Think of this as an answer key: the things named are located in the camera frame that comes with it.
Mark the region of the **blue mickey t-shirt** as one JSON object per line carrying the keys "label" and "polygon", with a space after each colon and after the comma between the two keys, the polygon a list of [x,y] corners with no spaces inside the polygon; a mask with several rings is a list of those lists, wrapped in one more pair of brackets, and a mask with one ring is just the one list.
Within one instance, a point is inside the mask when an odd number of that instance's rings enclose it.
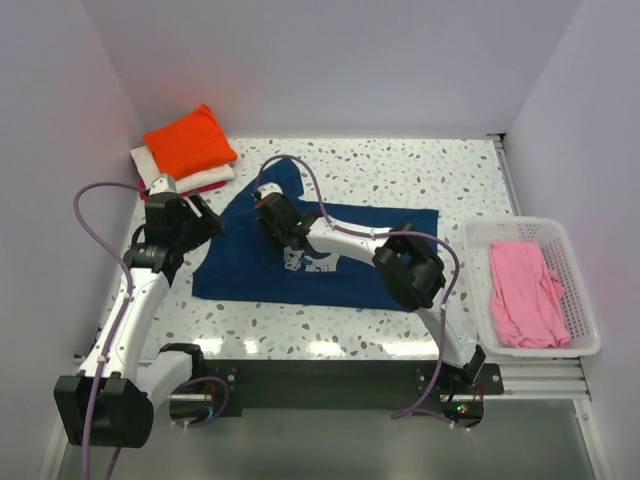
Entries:
{"label": "blue mickey t-shirt", "polygon": [[[275,183],[301,212],[319,211],[304,201],[301,172],[293,161],[267,167],[261,184]],[[222,212],[224,231],[216,235],[193,273],[192,295],[211,301],[245,301],[409,311],[395,302],[372,266],[338,254],[310,254],[273,248],[255,215],[248,184]],[[438,236],[438,210],[327,204],[338,220],[372,227],[408,222]]]}

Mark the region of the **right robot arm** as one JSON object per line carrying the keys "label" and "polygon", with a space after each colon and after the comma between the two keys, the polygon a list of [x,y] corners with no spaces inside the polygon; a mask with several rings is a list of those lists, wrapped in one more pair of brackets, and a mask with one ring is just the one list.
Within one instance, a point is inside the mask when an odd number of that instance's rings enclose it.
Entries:
{"label": "right robot arm", "polygon": [[332,218],[325,210],[300,214],[282,193],[256,191],[255,210],[267,239],[278,247],[315,254],[337,254],[374,268],[390,297],[415,312],[438,347],[434,375],[459,393],[481,380],[486,355],[462,327],[447,319],[448,301],[460,273],[460,261],[447,244],[454,274],[445,279],[445,265],[431,246],[438,238],[418,232],[407,222],[373,228]]}

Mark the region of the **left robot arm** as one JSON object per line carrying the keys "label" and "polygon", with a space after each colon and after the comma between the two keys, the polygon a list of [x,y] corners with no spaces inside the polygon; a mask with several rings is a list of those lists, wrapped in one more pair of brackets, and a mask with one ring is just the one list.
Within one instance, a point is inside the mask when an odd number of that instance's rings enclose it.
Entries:
{"label": "left robot arm", "polygon": [[151,194],[144,224],[118,256],[123,270],[113,311],[74,375],[54,388],[69,442],[75,446],[140,448],[158,408],[176,389],[200,390],[207,380],[197,344],[169,343],[148,367],[139,364],[157,309],[187,253],[221,233],[222,218],[199,194]]}

